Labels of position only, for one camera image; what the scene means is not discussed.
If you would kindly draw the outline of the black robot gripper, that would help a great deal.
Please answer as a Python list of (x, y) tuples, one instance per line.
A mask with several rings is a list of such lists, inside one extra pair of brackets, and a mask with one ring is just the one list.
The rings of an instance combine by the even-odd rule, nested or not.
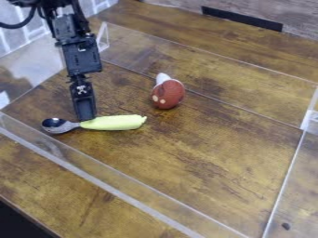
[[(61, 48), (67, 75), (71, 82), (85, 79), (87, 73), (102, 71), (98, 40), (91, 32), (79, 0), (41, 0), (41, 13), (48, 29)], [(73, 108), (79, 120), (96, 118), (95, 91), (89, 82), (76, 82), (69, 86)]]

